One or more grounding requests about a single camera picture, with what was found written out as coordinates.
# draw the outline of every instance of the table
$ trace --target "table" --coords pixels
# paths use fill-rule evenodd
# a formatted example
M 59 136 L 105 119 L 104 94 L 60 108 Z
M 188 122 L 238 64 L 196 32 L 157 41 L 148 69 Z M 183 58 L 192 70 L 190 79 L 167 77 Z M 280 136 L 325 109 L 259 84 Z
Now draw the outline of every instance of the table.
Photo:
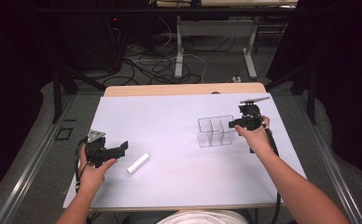
M 202 0 L 202 7 L 267 7 L 296 5 L 298 0 Z M 157 1 L 158 7 L 189 7 L 190 3 L 182 1 Z M 257 72 L 251 51 L 257 35 L 259 17 L 251 21 L 181 21 L 177 16 L 177 57 L 175 65 L 176 77 L 182 76 L 182 63 L 184 49 L 182 48 L 183 35 L 239 35 L 249 36 L 247 48 L 243 49 L 243 56 L 247 66 L 248 75 L 252 79 L 257 78 Z
M 220 147 L 200 148 L 197 143 L 198 118 L 228 113 L 240 117 L 240 100 L 263 95 L 269 94 L 258 83 L 108 88 L 91 128 L 106 133 L 106 147 L 128 140 L 129 148 L 105 175 L 90 210 L 233 209 L 275 204 L 276 188 L 242 137 L 235 134 L 231 145 Z M 280 156 L 305 176 L 273 100 L 257 105 L 271 118 Z M 150 160 L 130 175 L 126 168 L 144 153 Z M 74 198 L 74 185 L 75 179 L 63 207 Z

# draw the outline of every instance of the gray carpet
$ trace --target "gray carpet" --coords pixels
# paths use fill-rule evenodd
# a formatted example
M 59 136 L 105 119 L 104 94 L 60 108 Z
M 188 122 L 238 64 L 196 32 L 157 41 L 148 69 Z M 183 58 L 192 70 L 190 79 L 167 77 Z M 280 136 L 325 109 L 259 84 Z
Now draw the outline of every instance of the gray carpet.
M 219 37 L 217 39 L 200 37 L 193 40 L 194 48 L 213 49 L 222 43 L 224 39 L 226 37 Z M 258 54 L 253 54 L 254 63 L 259 74 L 257 81 L 264 84 L 268 83 L 269 80 L 265 78 L 265 74 L 272 61 L 272 56 L 279 40 L 280 38 L 277 35 L 268 35 L 260 38 Z M 230 45 L 231 42 L 228 42 L 223 48 L 226 49 Z M 243 82 L 253 81 L 246 72 L 240 48 L 242 45 L 243 39 L 236 38 L 234 46 L 227 51 L 186 51 L 186 54 L 193 53 L 200 59 L 190 56 L 186 58 L 185 62 L 192 73 L 199 75 L 204 73 L 203 80 L 206 83 L 227 82 L 233 76 L 240 76 Z M 130 58 L 136 61 L 141 60 L 139 57 Z M 156 58 L 145 56 L 144 59 Z M 131 73 L 132 69 L 130 66 L 123 65 L 118 74 L 130 76 Z M 149 81 L 149 77 L 141 74 L 137 74 L 136 79 L 141 84 L 147 84 Z M 107 84 L 117 85 L 123 81 L 113 79 L 108 81 Z M 289 93 L 289 84 L 286 83 L 279 86 L 272 90 L 271 93 L 274 96 L 274 101 L 284 120 L 294 148 L 297 151 L 307 177 L 327 193 L 339 207 L 342 207 L 338 193 L 334 189 L 332 181 L 327 175 L 320 155 L 316 150 L 317 144 L 308 128 L 308 124 L 303 119 L 303 112 L 297 107 L 295 97 Z M 81 91 L 78 96 L 72 97 L 73 103 L 59 124 L 60 127 L 63 126 L 63 129 L 72 129 L 70 138 L 68 140 L 56 140 L 56 136 L 53 136 L 50 139 L 48 154 L 45 155 L 42 165 L 37 170 L 33 183 L 28 186 L 25 195 L 22 195 L 24 198 L 21 204 L 19 204 L 19 208 L 13 211 L 11 223 L 53 223 L 63 211 L 62 205 L 65 195 L 62 192 L 64 188 L 68 188 L 73 177 L 75 145 L 89 130 L 100 97 L 100 95 L 97 95 L 97 92 L 94 92 L 94 88 L 88 84 L 78 81 L 78 86 L 81 88 Z M 35 125 L 26 138 L 18 157 L 14 160 L 6 177 L 0 184 L 0 213 L 4 205 L 6 205 L 12 190 L 17 186 L 27 164 L 37 149 L 41 147 L 51 127 L 53 99 L 50 84 L 43 88 L 42 92 L 45 96 L 44 104 Z M 330 122 L 325 115 L 325 109 L 317 103 L 316 111 L 318 128 L 325 141 L 330 145 Z M 58 138 L 65 137 L 65 135 L 67 135 L 66 131 L 60 133 Z M 339 158 L 338 164 L 362 213 L 362 173 Z M 269 223 L 273 212 L 273 208 L 259 209 L 259 223 Z M 117 214 L 119 220 L 123 219 L 126 215 Z M 287 223 L 291 219 L 292 216 L 289 215 L 286 207 L 282 207 L 278 223 Z M 105 213 L 98 216 L 94 223 L 116 223 L 116 219 L 113 214 Z

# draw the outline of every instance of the transparent box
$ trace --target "transparent box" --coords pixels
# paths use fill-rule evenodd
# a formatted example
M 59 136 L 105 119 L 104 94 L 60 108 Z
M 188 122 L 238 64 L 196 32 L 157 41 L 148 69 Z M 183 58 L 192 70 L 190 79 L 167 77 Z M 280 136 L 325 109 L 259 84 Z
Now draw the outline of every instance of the transparent box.
M 234 121 L 232 115 L 198 119 L 199 147 L 217 147 L 232 144 L 235 130 L 229 127 L 230 121 Z

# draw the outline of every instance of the table leg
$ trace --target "table leg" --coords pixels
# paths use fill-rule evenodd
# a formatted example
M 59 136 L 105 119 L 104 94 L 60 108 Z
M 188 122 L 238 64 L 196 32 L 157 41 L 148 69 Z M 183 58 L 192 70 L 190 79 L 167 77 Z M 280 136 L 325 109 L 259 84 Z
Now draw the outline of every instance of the table leg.
M 254 48 L 254 40 L 257 35 L 257 29 L 259 25 L 259 17 L 254 17 L 253 25 L 251 26 L 251 35 L 248 41 L 247 49 L 243 49 L 243 55 L 245 59 L 245 64 L 247 65 L 248 75 L 251 79 L 257 79 L 257 72 L 255 70 L 255 66 L 253 63 L 253 59 L 251 58 L 251 52 Z
M 184 50 L 182 48 L 181 17 L 177 16 L 177 60 L 175 64 L 175 77 L 182 76 L 183 57 Z

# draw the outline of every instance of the white table surface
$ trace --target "white table surface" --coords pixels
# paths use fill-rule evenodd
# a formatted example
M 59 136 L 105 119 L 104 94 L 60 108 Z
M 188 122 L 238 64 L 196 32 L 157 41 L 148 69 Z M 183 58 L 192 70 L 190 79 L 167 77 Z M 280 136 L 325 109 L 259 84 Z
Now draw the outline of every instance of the white table surface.
M 240 101 L 268 95 L 103 97 L 91 128 L 106 133 L 107 148 L 124 141 L 129 141 L 129 148 L 106 173 L 91 210 L 226 209 L 275 204 L 276 188 L 237 133 L 228 146 L 201 148 L 198 143 L 198 119 L 240 118 Z M 271 118 L 280 157 L 306 176 L 272 98 L 257 105 L 261 114 Z M 130 175 L 126 168 L 145 153 L 150 160 Z M 73 179 L 63 207 L 75 195 Z

